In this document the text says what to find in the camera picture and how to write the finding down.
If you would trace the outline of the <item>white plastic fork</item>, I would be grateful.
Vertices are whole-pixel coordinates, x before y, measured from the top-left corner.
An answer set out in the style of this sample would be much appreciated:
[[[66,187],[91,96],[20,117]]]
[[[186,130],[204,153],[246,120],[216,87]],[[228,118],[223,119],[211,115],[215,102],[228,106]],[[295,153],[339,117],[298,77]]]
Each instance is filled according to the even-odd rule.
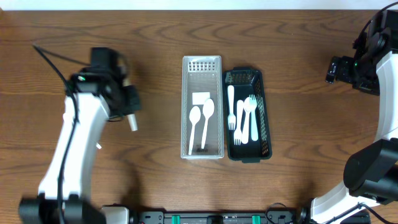
[[[242,117],[243,117],[243,109],[244,109],[244,101],[243,100],[238,100],[237,105],[236,105],[236,118],[237,118],[237,123],[236,123],[236,129],[234,131],[234,145],[238,146],[241,144],[241,138],[242,138],[242,130],[241,130],[241,122],[242,122]]]
[[[230,131],[234,131],[236,127],[236,116],[234,115],[234,86],[229,85],[227,87],[227,94],[229,106],[228,127]]]
[[[257,141],[259,139],[256,121],[257,100],[255,95],[249,95],[249,99],[251,105],[251,139]]]

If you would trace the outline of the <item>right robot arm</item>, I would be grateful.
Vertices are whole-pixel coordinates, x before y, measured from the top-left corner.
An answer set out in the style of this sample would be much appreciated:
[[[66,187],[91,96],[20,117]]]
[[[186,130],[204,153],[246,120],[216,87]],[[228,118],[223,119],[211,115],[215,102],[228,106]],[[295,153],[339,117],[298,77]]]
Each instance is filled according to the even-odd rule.
[[[333,57],[325,81],[379,97],[374,142],[349,157],[343,180],[314,198],[297,223],[367,223],[374,207],[397,201],[397,12],[389,6],[353,41],[354,57]]]

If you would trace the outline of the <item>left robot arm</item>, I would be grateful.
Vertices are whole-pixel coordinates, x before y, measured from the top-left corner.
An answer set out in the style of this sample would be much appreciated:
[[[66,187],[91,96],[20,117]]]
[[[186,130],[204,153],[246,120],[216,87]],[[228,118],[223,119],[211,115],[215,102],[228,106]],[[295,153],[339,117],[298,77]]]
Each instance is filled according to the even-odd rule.
[[[125,205],[90,203],[91,174],[103,128],[107,122],[127,118],[138,129],[135,112],[139,95],[127,79],[125,56],[107,47],[91,48],[90,62],[63,79],[63,126],[50,166],[35,198],[19,204],[22,223],[137,223]]]

